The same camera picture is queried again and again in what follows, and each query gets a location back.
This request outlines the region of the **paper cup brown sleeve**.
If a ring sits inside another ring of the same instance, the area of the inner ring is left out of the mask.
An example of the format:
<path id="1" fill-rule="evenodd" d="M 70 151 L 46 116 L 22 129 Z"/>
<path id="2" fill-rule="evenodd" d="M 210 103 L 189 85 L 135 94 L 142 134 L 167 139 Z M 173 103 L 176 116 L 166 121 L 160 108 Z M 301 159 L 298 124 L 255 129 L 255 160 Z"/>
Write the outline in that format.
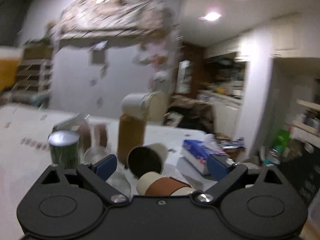
<path id="1" fill-rule="evenodd" d="M 189 184 L 172 177 L 165 177 L 157 172 L 148 172 L 137 183 L 140 196 L 186 196 L 195 191 Z"/>

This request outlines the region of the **black-lined paper cup lying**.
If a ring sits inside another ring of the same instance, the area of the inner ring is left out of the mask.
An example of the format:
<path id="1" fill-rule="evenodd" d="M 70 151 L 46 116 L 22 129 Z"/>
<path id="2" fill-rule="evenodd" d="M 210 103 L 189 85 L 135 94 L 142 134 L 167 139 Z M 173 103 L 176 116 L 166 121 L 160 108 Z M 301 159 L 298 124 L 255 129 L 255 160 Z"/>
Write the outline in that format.
<path id="1" fill-rule="evenodd" d="M 137 178 L 148 172 L 161 174 L 167 157 L 168 148 L 162 143 L 139 146 L 129 153 L 127 166 Z"/>

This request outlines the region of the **silver metal cup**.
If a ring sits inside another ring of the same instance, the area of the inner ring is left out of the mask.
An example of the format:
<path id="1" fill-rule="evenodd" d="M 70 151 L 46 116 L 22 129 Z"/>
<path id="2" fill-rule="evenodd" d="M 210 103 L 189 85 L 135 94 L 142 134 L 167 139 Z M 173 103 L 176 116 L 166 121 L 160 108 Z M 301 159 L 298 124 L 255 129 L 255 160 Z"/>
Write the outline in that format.
<path id="1" fill-rule="evenodd" d="M 68 130 L 68 131 L 77 131 L 80 125 L 87 125 L 89 114 L 78 113 L 77 115 L 66 119 L 60 123 L 57 123 L 52 128 L 52 133 L 61 131 L 61 130 Z"/>

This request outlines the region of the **white printed paper cup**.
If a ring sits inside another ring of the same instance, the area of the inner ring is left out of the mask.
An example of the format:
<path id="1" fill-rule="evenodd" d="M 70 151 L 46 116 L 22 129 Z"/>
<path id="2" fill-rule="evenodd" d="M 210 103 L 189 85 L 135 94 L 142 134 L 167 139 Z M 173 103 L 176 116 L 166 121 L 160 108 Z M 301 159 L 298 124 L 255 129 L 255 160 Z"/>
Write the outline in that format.
<path id="1" fill-rule="evenodd" d="M 131 93 L 121 102 L 124 114 L 145 122 L 161 122 L 167 112 L 167 96 L 162 92 Z"/>

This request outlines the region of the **clear wine glass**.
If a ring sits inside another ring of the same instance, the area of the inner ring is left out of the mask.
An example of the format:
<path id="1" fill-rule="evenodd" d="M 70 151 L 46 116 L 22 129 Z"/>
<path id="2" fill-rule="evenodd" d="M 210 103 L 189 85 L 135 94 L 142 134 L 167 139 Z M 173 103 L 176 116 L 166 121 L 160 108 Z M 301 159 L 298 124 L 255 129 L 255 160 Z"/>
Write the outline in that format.
<path id="1" fill-rule="evenodd" d="M 83 161 L 87 164 L 95 164 L 109 154 L 106 124 L 91 125 L 90 139 L 91 144 L 84 153 Z"/>

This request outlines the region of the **blue tissue box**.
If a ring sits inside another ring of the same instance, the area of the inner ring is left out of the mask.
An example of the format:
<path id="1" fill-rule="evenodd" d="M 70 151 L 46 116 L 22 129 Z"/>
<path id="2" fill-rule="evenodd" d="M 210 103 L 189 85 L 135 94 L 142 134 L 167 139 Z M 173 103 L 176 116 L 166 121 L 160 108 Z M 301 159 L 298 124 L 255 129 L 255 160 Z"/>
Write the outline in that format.
<path id="1" fill-rule="evenodd" d="M 207 159 L 210 155 L 218 158 L 217 168 L 228 168 L 234 164 L 231 157 L 223 151 L 213 134 L 207 134 L 204 141 L 187 139 L 182 144 L 182 155 L 203 176 L 210 175 Z"/>

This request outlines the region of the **green tin can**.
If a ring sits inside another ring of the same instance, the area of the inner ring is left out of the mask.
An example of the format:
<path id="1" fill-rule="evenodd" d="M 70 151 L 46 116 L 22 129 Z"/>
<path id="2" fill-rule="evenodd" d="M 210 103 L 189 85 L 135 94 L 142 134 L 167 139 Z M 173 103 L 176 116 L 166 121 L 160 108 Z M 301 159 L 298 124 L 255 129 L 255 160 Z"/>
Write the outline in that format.
<path id="1" fill-rule="evenodd" d="M 74 131 L 60 130 L 48 137 L 52 163 L 64 169 L 76 168 L 80 163 L 78 154 L 80 135 Z"/>

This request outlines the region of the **green plastic bottle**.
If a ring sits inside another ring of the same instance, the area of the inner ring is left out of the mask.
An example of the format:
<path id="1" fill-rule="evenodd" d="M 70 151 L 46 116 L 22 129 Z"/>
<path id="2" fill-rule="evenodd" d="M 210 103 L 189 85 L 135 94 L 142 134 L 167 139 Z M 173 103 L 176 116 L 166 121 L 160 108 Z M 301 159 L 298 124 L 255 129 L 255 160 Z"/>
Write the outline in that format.
<path id="1" fill-rule="evenodd" d="M 281 158 L 283 156 L 284 150 L 290 139 L 290 131 L 289 130 L 280 130 L 277 133 L 277 136 L 272 144 L 272 147 L 268 150 L 264 165 L 265 166 L 277 166 L 281 162 Z"/>

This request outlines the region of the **white plastic drawer unit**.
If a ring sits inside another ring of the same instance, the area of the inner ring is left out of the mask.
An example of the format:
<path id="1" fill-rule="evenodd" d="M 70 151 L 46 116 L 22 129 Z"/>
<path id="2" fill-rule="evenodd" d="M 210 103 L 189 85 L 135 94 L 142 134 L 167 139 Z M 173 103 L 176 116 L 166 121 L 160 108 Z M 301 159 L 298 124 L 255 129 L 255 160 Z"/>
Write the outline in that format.
<path id="1" fill-rule="evenodd" d="M 25 45 L 22 61 L 17 68 L 15 84 L 9 98 L 11 102 L 37 108 L 48 108 L 53 51 L 53 46 L 45 43 Z"/>

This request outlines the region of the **cartoon print hanging cloth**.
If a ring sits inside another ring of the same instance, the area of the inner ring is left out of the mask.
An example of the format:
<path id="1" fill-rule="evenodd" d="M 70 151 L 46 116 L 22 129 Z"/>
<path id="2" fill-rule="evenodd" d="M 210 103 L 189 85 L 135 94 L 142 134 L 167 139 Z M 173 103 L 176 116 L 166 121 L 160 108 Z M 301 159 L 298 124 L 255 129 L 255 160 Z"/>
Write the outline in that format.
<path id="1" fill-rule="evenodd" d="M 160 0 L 76 0 L 48 22 L 53 41 L 92 38 L 150 38 L 158 41 L 174 29 L 174 13 Z"/>

